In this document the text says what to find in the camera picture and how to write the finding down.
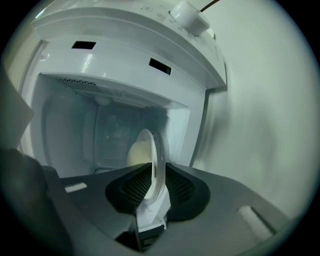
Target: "white plastic housing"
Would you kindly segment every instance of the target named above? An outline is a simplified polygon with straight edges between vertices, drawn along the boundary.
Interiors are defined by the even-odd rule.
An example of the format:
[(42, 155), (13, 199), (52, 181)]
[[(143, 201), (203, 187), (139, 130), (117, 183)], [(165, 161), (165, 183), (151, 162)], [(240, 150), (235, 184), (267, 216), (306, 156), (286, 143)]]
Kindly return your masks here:
[(166, 186), (159, 195), (158, 199), (151, 205), (147, 205), (142, 201), (136, 209), (136, 222), (138, 231), (144, 232), (155, 229), (161, 225), (165, 225), (164, 217), (170, 209), (169, 191)]
[[(43, 44), (30, 65), (22, 97), (34, 117), (22, 137), (23, 152), (56, 168), (61, 177), (90, 174), (92, 168), (123, 168), (126, 150), (135, 142), (131, 135), (145, 128), (138, 123), (140, 110), (153, 107), (166, 113), (166, 121), (157, 125), (168, 145), (168, 161), (188, 166), (205, 89), (178, 68), (168, 75), (150, 66), (151, 58), (171, 65), (155, 54), (103, 40), (93, 49), (74, 49), (77, 40), (88, 38), (70, 36)], [(73, 81), (83, 81), (83, 86)], [(98, 104), (97, 96), (100, 102), (105, 97), (103, 103), (111, 99), (115, 106), (129, 107), (111, 111), (113, 105)], [(114, 125), (126, 134), (123, 146), (106, 139)]]
[(225, 61), (217, 42), (208, 32), (194, 36), (169, 11), (162, 1), (55, 1), (32, 26), (46, 42), (70, 36), (108, 40), (160, 56), (205, 89), (225, 86)]
[(183, 28), (196, 37), (210, 29), (210, 23), (204, 15), (187, 1), (179, 2), (171, 11), (170, 15)]

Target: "gray plastic surface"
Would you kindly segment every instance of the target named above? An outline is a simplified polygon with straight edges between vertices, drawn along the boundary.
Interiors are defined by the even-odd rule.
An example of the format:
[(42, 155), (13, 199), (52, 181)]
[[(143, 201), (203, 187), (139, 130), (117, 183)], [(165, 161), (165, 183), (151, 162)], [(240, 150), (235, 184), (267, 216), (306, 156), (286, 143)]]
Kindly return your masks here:
[(53, 200), (54, 207), (71, 238), (74, 255), (105, 256), (107, 253), (109, 255), (118, 256), (140, 255), (136, 251), (113, 241), (109, 236), (92, 224), (77, 208), (69, 194), (66, 193), (56, 170), (50, 167), (45, 167), (44, 170), (50, 196)]
[[(59, 255), (72, 255), (70, 237), (48, 195), (42, 166), (16, 149), (1, 147), (0, 166), (1, 216), (7, 223), (3, 231), (6, 241), (25, 241), (24, 245), (15, 245), (24, 252), (46, 244)], [(32, 243), (31, 236), (40, 243)]]
[[(235, 180), (191, 167), (180, 165), (176, 165), (176, 167), (207, 183), (211, 192), (210, 202), (196, 218), (189, 221), (168, 223), (167, 230), (145, 253), (146, 255), (194, 256), (212, 255), (214, 253), (219, 256), (233, 256), (252, 249), (259, 243), (255, 240), (241, 215), (237, 212), (237, 209), (241, 206), (253, 207), (276, 232), (288, 221), (277, 208)], [(131, 216), (121, 217), (124, 219), (118, 221), (121, 218), (117, 216), (118, 213), (115, 213), (109, 207), (107, 199), (104, 197), (104, 188), (109, 182), (107, 176), (111, 177), (110, 175), (112, 175), (112, 179), (115, 179), (128, 172), (129, 170), (126, 168), (97, 175), (63, 179), (62, 182), (65, 185), (69, 183), (74, 184), (75, 182), (85, 182), (88, 185), (86, 189), (68, 195), (65, 193), (58, 176), (54, 175), (54, 173), (51, 174), (55, 179), (54, 189), (57, 190), (60, 187), (59, 189), (62, 190), (59, 191), (59, 196), (55, 196), (54, 194), (52, 196), (58, 201), (62, 198), (65, 200), (63, 204), (66, 207), (63, 207), (61, 202), (55, 202), (55, 204), (60, 206), (59, 210), (61, 214), (68, 217), (65, 219), (66, 223), (64, 223), (70, 225), (67, 222), (70, 222), (70, 218), (75, 214), (69, 213), (70, 209), (72, 211), (77, 210), (76, 214), (79, 215), (79, 221), (90, 223), (91, 226), (88, 227), (90, 231), (85, 232), (85, 236), (82, 234), (83, 239), (88, 240), (85, 241), (86, 243), (91, 243), (89, 234), (93, 230), (100, 229), (103, 233), (113, 234), (112, 236), (115, 237), (120, 231), (129, 227), (132, 220)], [(114, 224), (117, 225), (112, 224), (111, 216), (114, 218)], [(74, 225), (71, 229), (77, 229), (77, 225)], [(81, 240), (79, 234), (76, 235), (76, 238), (79, 241)], [(130, 250), (124, 249), (125, 247), (121, 247), (115, 241), (108, 241), (108, 245), (108, 252), (112, 252), (112, 255), (130, 255), (128, 254), (131, 252)], [(98, 250), (96, 247), (100, 245), (93, 243), (90, 246), (94, 247), (92, 248), (93, 250)]]

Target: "cable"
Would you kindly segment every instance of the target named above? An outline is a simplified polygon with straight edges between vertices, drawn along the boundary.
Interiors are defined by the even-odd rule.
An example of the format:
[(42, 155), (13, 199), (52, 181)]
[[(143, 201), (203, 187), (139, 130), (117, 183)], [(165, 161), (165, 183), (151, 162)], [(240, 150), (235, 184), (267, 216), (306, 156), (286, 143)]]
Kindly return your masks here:
[(209, 7), (213, 6), (215, 3), (219, 2), (220, 0), (213, 0), (212, 2), (208, 3), (205, 7), (203, 7), (200, 11), (204, 12)]

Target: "vent slot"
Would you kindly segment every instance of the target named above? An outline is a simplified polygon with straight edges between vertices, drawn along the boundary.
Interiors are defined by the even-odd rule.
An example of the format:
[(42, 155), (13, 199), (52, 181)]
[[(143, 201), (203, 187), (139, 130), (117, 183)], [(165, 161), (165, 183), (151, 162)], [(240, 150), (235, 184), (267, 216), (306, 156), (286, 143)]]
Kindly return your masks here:
[(150, 59), (149, 65), (157, 70), (160, 70), (160, 71), (168, 74), (169, 76), (171, 75), (171, 70), (172, 70), (171, 67), (169, 67), (169, 66), (167, 66), (167, 65), (165, 65), (165, 64), (163, 64), (153, 58)]
[(96, 42), (76, 41), (72, 46), (72, 49), (87, 49), (92, 50), (96, 45)]
[(261, 243), (276, 233), (274, 229), (264, 219), (262, 219), (262, 217), (258, 215), (257, 211), (251, 206), (242, 206), (237, 211), (257, 242)]
[(95, 169), (95, 170), (93, 171), (93, 174), (107, 173), (107, 172), (113, 171), (113, 170), (115, 170), (115, 169), (116, 169), (116, 168), (111, 168), (111, 167), (98, 168), (98, 169)]
[(76, 79), (67, 79), (67, 78), (56, 78), (55, 80), (74, 90), (102, 94), (102, 92), (99, 90), (99, 88), (94, 82), (76, 80)]

